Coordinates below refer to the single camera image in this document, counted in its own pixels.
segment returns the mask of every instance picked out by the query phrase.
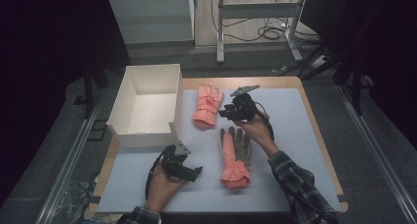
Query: white cabinet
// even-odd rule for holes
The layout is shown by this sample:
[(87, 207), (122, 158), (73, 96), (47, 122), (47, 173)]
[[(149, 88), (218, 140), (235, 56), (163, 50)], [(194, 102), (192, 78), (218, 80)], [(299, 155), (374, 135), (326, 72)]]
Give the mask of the white cabinet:
[(125, 44), (194, 39), (194, 0), (109, 0)]

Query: metal frame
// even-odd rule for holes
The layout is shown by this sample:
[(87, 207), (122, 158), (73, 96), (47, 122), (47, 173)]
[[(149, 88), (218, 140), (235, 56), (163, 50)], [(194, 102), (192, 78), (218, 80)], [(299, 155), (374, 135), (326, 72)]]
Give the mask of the metal frame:
[(261, 19), (261, 18), (293, 18), (285, 38), (295, 61), (303, 60), (294, 40), (304, 0), (297, 3), (266, 3), (266, 4), (223, 4), (218, 0), (218, 32), (217, 32), (217, 63), (224, 63), (223, 20), (227, 19)]
[(53, 184), (42, 209), (37, 216), (35, 224), (48, 224), (51, 223), (54, 217), (54, 212), (62, 199), (63, 189), (68, 184), (74, 168), (77, 165), (78, 159), (81, 152), (83, 151), (84, 145), (87, 138), (89, 137), (89, 131), (94, 123), (95, 117), (97, 116), (98, 110), (101, 106), (102, 98), (104, 97), (105, 89), (99, 88), (96, 94), (96, 102), (92, 108), (91, 115), (85, 119), (76, 140), (74, 141), (68, 156), (59, 171), (59, 174)]
[(379, 142), (374, 137), (365, 119), (361, 115), (357, 114), (355, 108), (350, 103), (352, 98), (350, 97), (346, 87), (337, 85), (336, 89), (339, 91), (350, 117), (356, 125), (359, 133), (363, 137), (365, 144), (368, 146), (370, 153), (374, 157), (374, 160), (377, 163), (381, 174), (386, 180), (387, 185), (392, 191), (393, 196), (398, 202), (398, 205), (404, 213), (408, 223), (417, 223), (417, 207), (411, 194), (408, 192), (403, 182), (398, 178), (398, 176), (396, 176), (396, 172), (390, 165), (387, 157), (381, 149)]

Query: metal rail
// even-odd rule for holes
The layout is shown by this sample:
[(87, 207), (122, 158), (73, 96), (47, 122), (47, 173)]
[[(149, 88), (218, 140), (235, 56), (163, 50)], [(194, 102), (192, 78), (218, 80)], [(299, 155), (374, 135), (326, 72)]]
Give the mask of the metal rail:
[(386, 180), (389, 188), (391, 189), (408, 223), (417, 223), (417, 209), (411, 195), (406, 190), (401, 180), (396, 176), (395, 171), (389, 164), (389, 161), (387, 160), (386, 156), (381, 150), (381, 147), (377, 139), (375, 139), (365, 119), (356, 113), (356, 110), (350, 103), (350, 95), (347, 92), (346, 88), (340, 85), (337, 85), (336, 88), (340, 92), (344, 104), (347, 108), (347, 111), (349, 112), (350, 116), (353, 119), (353, 122), (355, 123), (356, 127), (361, 133), (366, 145), (368, 146), (372, 156), (374, 157), (381, 173), (383, 174), (384, 179)]
[(52, 222), (54, 216), (53, 213), (55, 212), (62, 198), (63, 189), (71, 178), (80, 154), (83, 151), (84, 145), (86, 144), (86, 140), (89, 136), (89, 131), (91, 130), (92, 124), (94, 123), (95, 117), (97, 116), (98, 109), (101, 106), (101, 101), (104, 93), (105, 89), (103, 88), (99, 88), (97, 90), (96, 102), (92, 109), (91, 115), (84, 120), (80, 132), (77, 135), (77, 138), (74, 141), (73, 146), (71, 147), (61, 170), (59, 171), (55, 183), (53, 184), (51, 191), (49, 192), (49, 195), (39, 212), (39, 215), (37, 216), (35, 222), (36, 224), (49, 224)]

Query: wrist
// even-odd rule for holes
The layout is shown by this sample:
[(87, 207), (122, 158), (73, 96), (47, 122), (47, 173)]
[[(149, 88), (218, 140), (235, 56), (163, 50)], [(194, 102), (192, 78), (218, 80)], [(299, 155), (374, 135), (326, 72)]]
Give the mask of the wrist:
[(144, 205), (144, 208), (146, 208), (147, 210), (150, 210), (152, 212), (160, 212), (160, 210), (162, 209), (163, 204), (158, 203), (158, 202), (152, 202), (147, 200), (147, 202)]
[(261, 148), (267, 154), (268, 157), (273, 156), (274, 154), (279, 152), (278, 146), (275, 144), (273, 140), (267, 140), (260, 143)]

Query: white paper sheet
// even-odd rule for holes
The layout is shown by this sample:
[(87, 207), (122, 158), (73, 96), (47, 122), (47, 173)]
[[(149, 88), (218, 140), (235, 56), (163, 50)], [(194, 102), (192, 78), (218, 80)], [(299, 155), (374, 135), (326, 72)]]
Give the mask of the white paper sheet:
[[(232, 90), (225, 93), (220, 109), (231, 103)], [(298, 165), (313, 172), (316, 187), (336, 210), (340, 204), (328, 168), (297, 88), (256, 89), (250, 92), (254, 101), (267, 110), (275, 142)], [(219, 182), (223, 171), (219, 130), (233, 123), (217, 115), (216, 127), (202, 131), (192, 122), (198, 93), (184, 91), (181, 141), (192, 151), (184, 165), (203, 166), (196, 182), (189, 182), (169, 201), (164, 212), (271, 212), (289, 211), (287, 199), (274, 179), (267, 156), (251, 141), (249, 168), (252, 183), (246, 189), (229, 190)], [(149, 169), (162, 148), (123, 148), (117, 154), (113, 170), (98, 206), (98, 212), (129, 213), (145, 203), (145, 185)]]

